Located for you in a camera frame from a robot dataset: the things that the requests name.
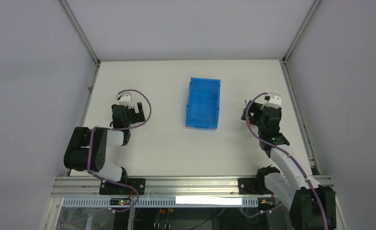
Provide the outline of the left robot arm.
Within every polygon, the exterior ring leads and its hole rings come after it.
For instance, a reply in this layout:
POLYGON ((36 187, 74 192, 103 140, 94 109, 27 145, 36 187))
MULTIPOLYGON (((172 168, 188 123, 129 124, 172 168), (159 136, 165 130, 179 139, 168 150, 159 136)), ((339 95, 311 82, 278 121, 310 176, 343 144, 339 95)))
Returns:
POLYGON ((106 149, 129 143, 131 125, 146 121, 143 105, 137 103, 137 112, 128 105, 113 104, 111 108, 113 120, 110 128, 74 128, 63 162, 67 169, 86 171, 104 180, 129 184, 126 169, 106 160, 106 149))

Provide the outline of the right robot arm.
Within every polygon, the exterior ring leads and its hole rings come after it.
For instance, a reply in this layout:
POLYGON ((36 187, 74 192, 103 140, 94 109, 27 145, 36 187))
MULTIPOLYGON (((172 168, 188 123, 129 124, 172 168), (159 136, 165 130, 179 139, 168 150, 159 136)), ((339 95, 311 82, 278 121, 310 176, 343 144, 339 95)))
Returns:
POLYGON ((257 189, 277 195, 289 211, 295 230, 334 230, 337 228, 335 192, 323 186, 293 153, 287 138, 280 132, 281 107, 249 101, 241 119, 258 131, 250 132, 259 140, 260 148, 277 166, 257 172, 257 189))

